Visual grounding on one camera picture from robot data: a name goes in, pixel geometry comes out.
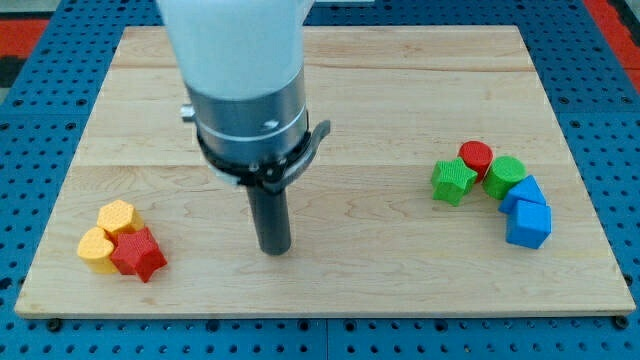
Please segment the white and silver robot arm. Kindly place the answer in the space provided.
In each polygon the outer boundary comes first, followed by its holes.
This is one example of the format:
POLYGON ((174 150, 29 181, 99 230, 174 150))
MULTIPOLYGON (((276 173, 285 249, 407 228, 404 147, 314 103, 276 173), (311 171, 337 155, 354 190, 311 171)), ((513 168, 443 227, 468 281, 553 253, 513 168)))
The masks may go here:
POLYGON ((275 162, 301 143, 303 23, 313 0, 158 0, 204 152, 275 162))

